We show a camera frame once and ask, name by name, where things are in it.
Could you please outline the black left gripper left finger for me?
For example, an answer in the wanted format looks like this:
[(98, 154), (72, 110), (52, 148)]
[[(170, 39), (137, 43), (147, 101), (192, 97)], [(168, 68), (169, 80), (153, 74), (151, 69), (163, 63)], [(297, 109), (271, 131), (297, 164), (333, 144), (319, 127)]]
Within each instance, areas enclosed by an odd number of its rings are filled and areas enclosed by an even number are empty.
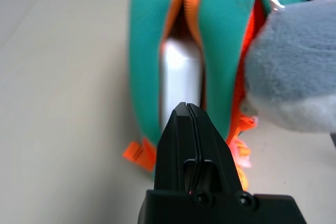
[(197, 162), (194, 123), (188, 104), (172, 111), (156, 151), (155, 190), (190, 190)]

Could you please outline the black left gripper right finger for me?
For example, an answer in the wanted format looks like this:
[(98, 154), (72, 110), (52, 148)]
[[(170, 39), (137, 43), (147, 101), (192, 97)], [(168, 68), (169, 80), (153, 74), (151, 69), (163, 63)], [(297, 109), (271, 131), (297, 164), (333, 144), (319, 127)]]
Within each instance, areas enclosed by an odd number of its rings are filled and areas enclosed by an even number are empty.
[(207, 112), (188, 103), (192, 118), (196, 157), (189, 191), (236, 193), (242, 191), (236, 166), (228, 145), (211, 122)]

